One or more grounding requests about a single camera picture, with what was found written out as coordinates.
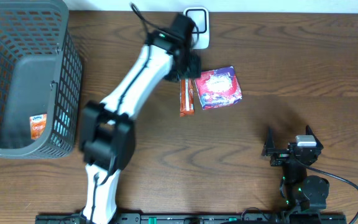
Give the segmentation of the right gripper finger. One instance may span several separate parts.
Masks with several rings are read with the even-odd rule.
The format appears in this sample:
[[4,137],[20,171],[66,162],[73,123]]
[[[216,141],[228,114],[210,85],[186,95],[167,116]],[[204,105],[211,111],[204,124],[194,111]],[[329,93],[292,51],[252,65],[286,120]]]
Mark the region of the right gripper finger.
[[275,148],[275,144],[273,141],[273,131],[272,128],[268,127],[267,138],[264,143],[264,149],[274,149],[274,148]]
[[319,141],[319,139],[315,136],[314,132],[312,131],[311,127],[309,125],[306,125],[305,128],[306,131],[306,135],[310,135],[314,137],[314,140],[317,144],[320,144],[321,142]]

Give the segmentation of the orange red bar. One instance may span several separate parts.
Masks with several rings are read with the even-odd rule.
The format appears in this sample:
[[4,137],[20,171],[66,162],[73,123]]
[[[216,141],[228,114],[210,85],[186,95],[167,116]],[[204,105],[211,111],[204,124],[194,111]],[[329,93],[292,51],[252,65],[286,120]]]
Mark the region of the orange red bar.
[[180,116],[194,115],[194,97],[193,97],[192,79],[181,80],[180,83]]

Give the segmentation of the red purple snack pack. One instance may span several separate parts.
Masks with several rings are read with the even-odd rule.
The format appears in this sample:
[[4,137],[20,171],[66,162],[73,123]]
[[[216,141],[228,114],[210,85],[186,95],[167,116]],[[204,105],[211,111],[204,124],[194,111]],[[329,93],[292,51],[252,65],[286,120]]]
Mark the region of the red purple snack pack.
[[233,66],[201,72],[195,84],[204,110],[231,106],[242,99],[241,87]]

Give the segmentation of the small orange tissue pack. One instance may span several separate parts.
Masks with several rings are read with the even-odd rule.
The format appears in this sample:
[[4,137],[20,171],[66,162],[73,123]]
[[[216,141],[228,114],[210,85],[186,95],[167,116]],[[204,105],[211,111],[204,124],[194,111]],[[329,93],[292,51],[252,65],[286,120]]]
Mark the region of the small orange tissue pack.
[[39,114],[31,116],[30,121],[30,138],[32,140],[37,140],[41,137],[43,131],[45,130],[47,124],[47,114]]

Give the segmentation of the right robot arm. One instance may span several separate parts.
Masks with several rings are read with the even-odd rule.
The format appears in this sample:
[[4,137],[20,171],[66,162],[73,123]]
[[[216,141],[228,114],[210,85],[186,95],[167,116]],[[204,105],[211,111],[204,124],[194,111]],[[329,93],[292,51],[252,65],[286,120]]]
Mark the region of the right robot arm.
[[326,208],[329,182],[317,175],[308,175],[307,169],[318,160],[323,145],[309,126],[304,135],[297,135],[285,149],[275,146],[273,131],[268,129],[262,155],[270,158],[272,167],[281,167],[283,177],[280,194],[287,201],[277,218],[284,223],[321,223],[320,211]]

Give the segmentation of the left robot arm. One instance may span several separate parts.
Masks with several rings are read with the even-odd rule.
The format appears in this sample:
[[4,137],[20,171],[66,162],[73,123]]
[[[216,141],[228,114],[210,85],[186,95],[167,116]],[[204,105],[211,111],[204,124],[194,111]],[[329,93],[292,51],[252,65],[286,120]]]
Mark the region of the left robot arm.
[[89,101],[83,108],[79,148],[88,176],[82,211],[87,223],[113,220],[119,176],[135,150],[135,121],[157,84],[200,77],[201,59],[193,52],[194,29],[190,17],[177,14],[170,27],[148,32],[122,82],[101,102]]

